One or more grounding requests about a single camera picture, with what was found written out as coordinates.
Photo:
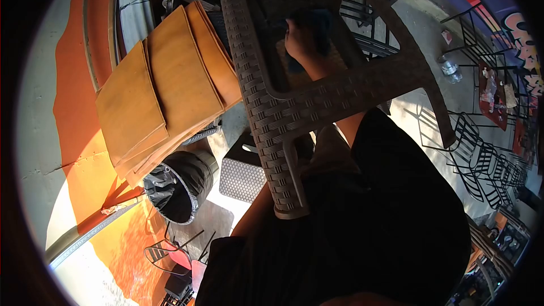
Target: stack of wooden boards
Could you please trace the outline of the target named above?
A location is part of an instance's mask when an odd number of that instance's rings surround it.
[[[100,89],[96,109],[116,173],[136,187],[240,101],[232,61],[196,1],[134,46]]]

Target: stacked metal chairs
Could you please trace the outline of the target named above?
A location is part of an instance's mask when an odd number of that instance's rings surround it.
[[[450,155],[452,163],[448,165],[454,167],[454,173],[460,175],[467,192],[477,201],[486,201],[493,209],[513,205],[508,189],[525,185],[528,168],[525,160],[514,155],[510,161],[500,154],[501,148],[479,136],[478,126],[466,113],[450,112],[450,115],[458,118],[454,128],[457,141],[448,149],[425,147]],[[492,189],[485,189],[483,183]]]

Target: black garbage bag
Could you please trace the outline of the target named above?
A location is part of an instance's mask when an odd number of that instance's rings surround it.
[[[194,220],[213,183],[213,172],[204,160],[194,153],[175,152],[144,178],[144,190],[165,219],[185,225]]]

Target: orange painted wall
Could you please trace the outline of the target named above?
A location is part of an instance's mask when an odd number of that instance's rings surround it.
[[[108,46],[109,0],[89,0],[89,47],[99,84],[111,73]],[[70,16],[55,51],[57,96],[53,106],[62,169],[80,234],[103,218],[103,204],[137,195],[119,180],[109,160],[95,108],[95,92],[83,45],[83,0],[71,0]],[[153,267],[143,250],[161,240],[164,220],[144,201],[112,222],[90,241],[127,298],[155,306],[165,295],[167,275]]]

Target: red seat cushion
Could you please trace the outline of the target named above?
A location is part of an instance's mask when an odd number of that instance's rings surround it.
[[[168,250],[176,250],[177,247],[172,246],[168,241],[162,243],[162,248]],[[183,249],[177,249],[175,252],[169,252],[168,255],[175,263],[178,263],[186,269],[191,269],[191,258]]]

